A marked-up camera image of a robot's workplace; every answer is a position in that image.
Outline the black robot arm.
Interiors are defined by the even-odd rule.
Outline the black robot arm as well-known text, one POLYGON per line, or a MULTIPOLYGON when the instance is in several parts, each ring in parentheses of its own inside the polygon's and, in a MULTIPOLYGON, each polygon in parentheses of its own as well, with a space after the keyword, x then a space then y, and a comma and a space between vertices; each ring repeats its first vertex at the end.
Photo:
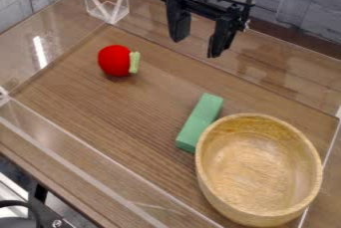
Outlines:
POLYGON ((190 34, 192 15, 216 22, 209 37, 208 57, 217 58, 230 48, 236 34, 249 28, 254 0, 164 0, 168 7, 170 38, 178 43, 190 34))

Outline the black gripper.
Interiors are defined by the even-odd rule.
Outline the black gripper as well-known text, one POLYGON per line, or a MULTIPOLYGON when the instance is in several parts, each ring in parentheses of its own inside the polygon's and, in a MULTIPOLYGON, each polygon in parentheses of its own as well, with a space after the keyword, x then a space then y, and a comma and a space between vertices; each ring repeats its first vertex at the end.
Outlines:
POLYGON ((170 38, 180 42, 190 33, 194 13, 216 20, 216 28, 209 38, 208 56, 217 58, 230 47, 236 32, 245 31, 249 25, 254 0, 164 0, 168 4, 170 38))

